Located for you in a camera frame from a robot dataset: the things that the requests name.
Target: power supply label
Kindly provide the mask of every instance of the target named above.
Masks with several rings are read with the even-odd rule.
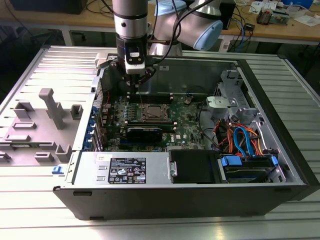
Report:
[[[145,184],[147,166],[145,158],[111,158],[110,184]]]

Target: robotic arm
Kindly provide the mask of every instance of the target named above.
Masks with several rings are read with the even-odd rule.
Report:
[[[182,42],[196,50],[207,51],[214,45],[222,30],[219,6],[221,0],[196,0],[187,10],[182,0],[161,1],[157,6],[158,20],[154,29],[156,40],[153,55],[170,55],[171,48]],[[131,94],[137,92],[140,84],[155,73],[152,57],[147,56],[148,43],[148,0],[112,0],[116,31],[116,67],[130,86]]]

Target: green circuit board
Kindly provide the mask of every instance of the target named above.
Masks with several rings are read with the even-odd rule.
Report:
[[[104,127],[107,132],[106,152],[167,152],[171,149],[204,149],[204,140],[197,125],[196,116],[199,102],[185,104],[185,96],[175,96],[171,104],[166,104],[168,118],[174,122],[174,131],[164,132],[158,143],[126,143],[124,135],[130,118],[128,109],[141,114],[141,104],[128,103],[125,97],[110,102]]]

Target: aluminum extrusion table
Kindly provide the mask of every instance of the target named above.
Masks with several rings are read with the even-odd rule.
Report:
[[[62,106],[86,104],[96,75],[97,53],[115,48],[41,49],[0,105],[0,138],[12,123],[18,100],[45,108],[42,87],[55,91]],[[276,55],[186,51],[185,56],[245,59],[297,146],[320,180],[320,98],[286,60]],[[265,216],[81,221],[52,193],[63,177],[51,166],[0,167],[1,239],[318,239],[320,191],[280,205]]]

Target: motherboard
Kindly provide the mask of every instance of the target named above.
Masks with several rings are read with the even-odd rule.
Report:
[[[197,125],[199,105],[190,96],[119,96],[102,111],[106,152],[167,152],[204,149]]]

